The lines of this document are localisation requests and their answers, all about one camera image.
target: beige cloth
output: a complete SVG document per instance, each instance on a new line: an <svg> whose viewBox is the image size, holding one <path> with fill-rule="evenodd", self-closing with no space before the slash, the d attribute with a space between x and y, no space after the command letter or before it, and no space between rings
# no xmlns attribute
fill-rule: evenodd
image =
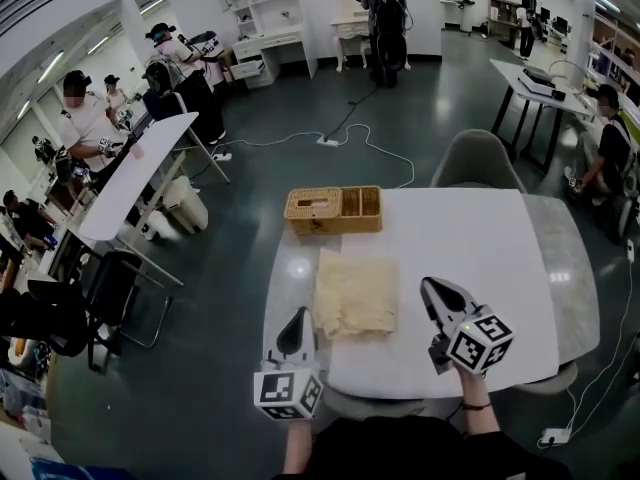
<svg viewBox="0 0 640 480"><path fill-rule="evenodd" d="M313 319L329 339L384 336L396 330L397 313L394 261L320 251Z"/></svg>

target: fluorescent light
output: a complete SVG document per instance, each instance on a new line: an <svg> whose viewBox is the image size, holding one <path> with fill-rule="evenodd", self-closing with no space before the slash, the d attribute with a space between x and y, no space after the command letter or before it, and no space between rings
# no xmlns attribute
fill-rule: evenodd
<svg viewBox="0 0 640 480"><path fill-rule="evenodd" d="M605 4L607 7L609 7L610 9L613 9L616 12L620 12L620 9L615 5L613 5L611 2L609 2L609 0L600 0L600 1L602 1L602 3Z"/></svg>
<svg viewBox="0 0 640 480"><path fill-rule="evenodd" d="M27 100L27 102L22 105L22 110L20 111L20 113L18 114L18 120L22 119L22 116L24 116L27 113L27 108L29 108L29 100Z"/></svg>
<svg viewBox="0 0 640 480"><path fill-rule="evenodd" d="M64 55L64 52L58 52L56 54L56 56L51 61L51 64L49 64L49 67L44 70L44 73L42 73L42 76L40 77L40 80L38 80L38 83L42 82L45 78L47 78L47 75L53 69L53 66L56 65L56 63L60 60L60 57L62 57L63 55Z"/></svg>
<svg viewBox="0 0 640 480"><path fill-rule="evenodd" d="M95 45L93 48L91 48L91 50L89 50L87 52L87 55L91 55L93 52L95 52L98 48L100 48L104 43L106 43L109 40L109 36L103 38L97 45Z"/></svg>
<svg viewBox="0 0 640 480"><path fill-rule="evenodd" d="M142 16L145 12L150 11L151 9L153 9L156 5L161 4L162 2L164 2L165 0L156 0L155 2L153 2L151 5L149 5L148 7L146 7L145 9L142 9L140 11L140 16Z"/></svg>

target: woven basket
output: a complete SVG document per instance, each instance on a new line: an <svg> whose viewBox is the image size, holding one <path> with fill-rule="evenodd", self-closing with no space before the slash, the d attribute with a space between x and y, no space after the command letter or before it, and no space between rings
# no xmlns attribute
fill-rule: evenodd
<svg viewBox="0 0 640 480"><path fill-rule="evenodd" d="M367 186L292 190L284 217L296 235L377 233L382 230L381 189Z"/></svg>

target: black cap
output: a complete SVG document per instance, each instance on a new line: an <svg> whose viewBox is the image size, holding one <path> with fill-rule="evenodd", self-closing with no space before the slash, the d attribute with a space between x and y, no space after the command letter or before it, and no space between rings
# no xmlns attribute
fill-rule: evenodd
<svg viewBox="0 0 640 480"><path fill-rule="evenodd" d="M64 92L68 92L70 89L86 88L91 84L91 78L84 76L84 73L80 70L70 71L67 76L64 77L62 82L62 89Z"/></svg>
<svg viewBox="0 0 640 480"><path fill-rule="evenodd" d="M109 75L104 79L104 83L107 85L116 85L120 80L117 76Z"/></svg>
<svg viewBox="0 0 640 480"><path fill-rule="evenodd" d="M169 25L167 25L166 23L158 23L157 25L154 25L153 28L151 29L151 32L149 32L146 37L148 39L154 39L156 35L158 34L162 34L164 32L175 32L176 27L170 27Z"/></svg>
<svg viewBox="0 0 640 480"><path fill-rule="evenodd" d="M596 96L598 99L604 98L609 102L609 106L614 110L620 110L620 102L618 100L618 91L607 84L603 84L598 89L598 94Z"/></svg>
<svg viewBox="0 0 640 480"><path fill-rule="evenodd" d="M2 204L4 204L5 206L9 206L11 203L13 203L13 199L15 197L16 195L13 193L13 190L8 190L2 198Z"/></svg>

